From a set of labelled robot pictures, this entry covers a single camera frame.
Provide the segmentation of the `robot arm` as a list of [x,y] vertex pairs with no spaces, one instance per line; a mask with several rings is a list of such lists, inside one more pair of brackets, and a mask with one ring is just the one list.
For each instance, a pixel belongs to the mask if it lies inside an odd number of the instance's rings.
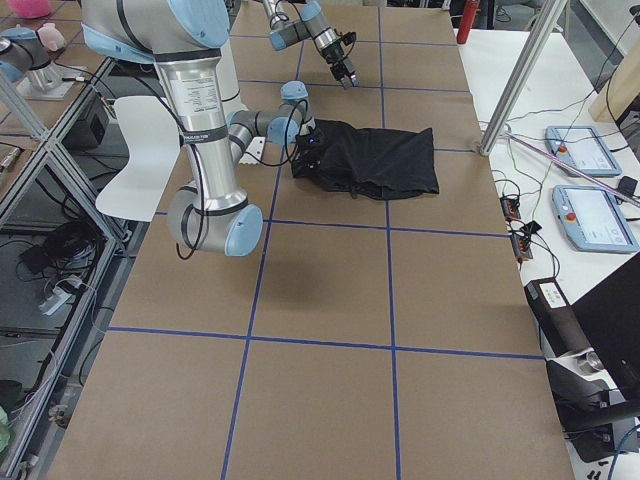
[[269,40],[274,50],[309,40],[325,63],[333,78],[344,88],[359,86],[356,68],[350,58],[357,34],[353,31],[342,33],[331,26],[317,1],[307,1],[298,8],[292,18],[284,10],[286,1],[261,1],[269,23]]
[[216,68],[229,40],[222,1],[84,1],[85,43],[113,59],[152,65],[177,123],[194,179],[169,209],[178,247],[231,257],[250,254],[263,228],[235,168],[256,137],[287,146],[314,124],[304,83],[281,89],[276,111],[225,113]]

